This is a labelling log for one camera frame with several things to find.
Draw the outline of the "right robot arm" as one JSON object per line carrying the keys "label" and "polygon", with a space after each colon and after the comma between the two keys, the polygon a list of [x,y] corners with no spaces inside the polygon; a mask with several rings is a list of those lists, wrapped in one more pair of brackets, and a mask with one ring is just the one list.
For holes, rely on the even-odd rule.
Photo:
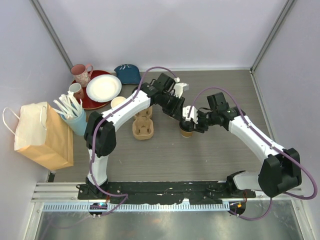
{"label": "right robot arm", "polygon": [[238,137],[261,161],[258,173],[241,170],[227,177],[226,193],[233,198],[244,190],[258,190],[273,198],[302,183],[300,155],[286,149],[259,130],[238,107],[230,107],[222,92],[207,97],[206,112],[188,106],[183,111],[193,130],[205,132],[208,127],[219,125]]}

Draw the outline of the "brown paper cup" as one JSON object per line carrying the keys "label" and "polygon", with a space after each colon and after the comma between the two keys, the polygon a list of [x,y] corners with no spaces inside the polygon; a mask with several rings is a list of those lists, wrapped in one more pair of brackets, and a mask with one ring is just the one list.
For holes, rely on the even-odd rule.
{"label": "brown paper cup", "polygon": [[184,128],[180,128],[180,134],[184,137],[184,138],[190,138],[193,136],[193,130],[187,130]]}

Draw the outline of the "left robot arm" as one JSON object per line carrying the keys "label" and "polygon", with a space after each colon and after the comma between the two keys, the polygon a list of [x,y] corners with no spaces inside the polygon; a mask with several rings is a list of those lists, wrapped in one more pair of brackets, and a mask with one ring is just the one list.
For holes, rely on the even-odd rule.
{"label": "left robot arm", "polygon": [[89,115],[84,139],[90,156],[87,183],[91,184],[89,194],[93,198],[100,200],[106,195],[104,183],[108,180],[108,158],[116,148],[117,130],[137,113],[153,105],[161,106],[166,115],[181,121],[185,101],[182,94],[188,89],[189,85],[179,78],[161,73],[150,83],[142,83],[116,107],[104,113],[94,111]]}

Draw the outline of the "brown paper bag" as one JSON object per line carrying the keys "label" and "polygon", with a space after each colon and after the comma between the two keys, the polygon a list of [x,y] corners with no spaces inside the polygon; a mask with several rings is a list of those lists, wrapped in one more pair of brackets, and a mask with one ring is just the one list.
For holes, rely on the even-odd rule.
{"label": "brown paper bag", "polygon": [[15,130],[2,121],[14,135],[14,150],[42,167],[55,171],[74,165],[73,131],[48,102],[32,103],[20,108]]}

